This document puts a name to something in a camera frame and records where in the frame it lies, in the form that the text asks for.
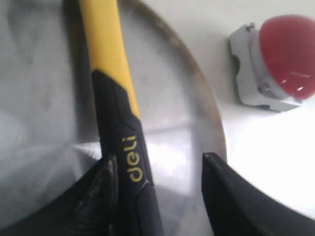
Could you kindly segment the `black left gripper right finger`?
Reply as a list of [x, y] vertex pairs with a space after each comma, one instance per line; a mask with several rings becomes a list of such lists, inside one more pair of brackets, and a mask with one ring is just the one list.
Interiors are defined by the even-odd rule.
[[313, 236], [315, 221], [268, 197], [216, 153], [202, 156], [202, 195], [216, 236]]

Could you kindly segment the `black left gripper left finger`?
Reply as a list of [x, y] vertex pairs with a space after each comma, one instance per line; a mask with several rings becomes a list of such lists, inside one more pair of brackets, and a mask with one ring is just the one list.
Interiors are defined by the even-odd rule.
[[2, 236], [109, 236], [118, 199], [117, 161], [101, 158], [73, 186]]

